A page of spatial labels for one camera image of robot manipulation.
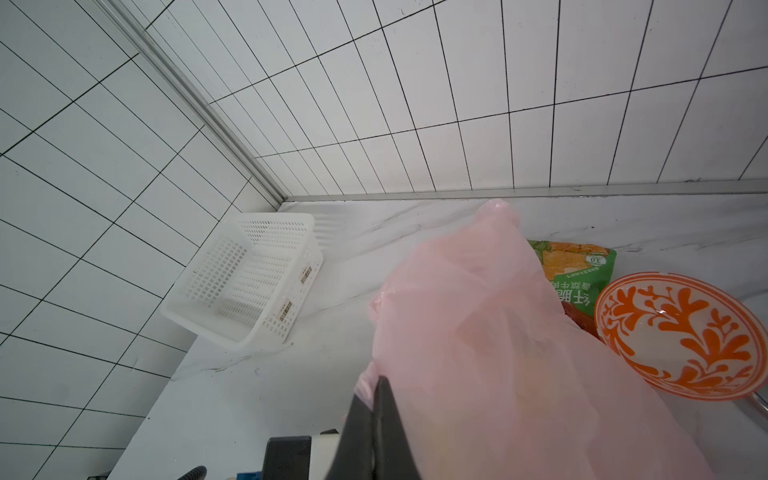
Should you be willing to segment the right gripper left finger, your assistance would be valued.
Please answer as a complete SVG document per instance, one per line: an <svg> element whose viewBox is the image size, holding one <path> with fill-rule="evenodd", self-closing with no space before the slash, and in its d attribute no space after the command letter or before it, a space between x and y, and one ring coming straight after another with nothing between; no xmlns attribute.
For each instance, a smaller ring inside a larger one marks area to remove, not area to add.
<svg viewBox="0 0 768 480"><path fill-rule="evenodd" d="M354 396L326 479L372 480L373 440L373 411Z"/></svg>

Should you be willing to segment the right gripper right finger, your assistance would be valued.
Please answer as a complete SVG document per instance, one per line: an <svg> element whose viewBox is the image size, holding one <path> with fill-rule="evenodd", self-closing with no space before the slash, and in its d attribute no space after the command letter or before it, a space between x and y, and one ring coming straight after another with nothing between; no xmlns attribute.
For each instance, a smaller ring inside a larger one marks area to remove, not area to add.
<svg viewBox="0 0 768 480"><path fill-rule="evenodd" d="M373 478L419 480L405 429L389 380L380 376L372 413Z"/></svg>

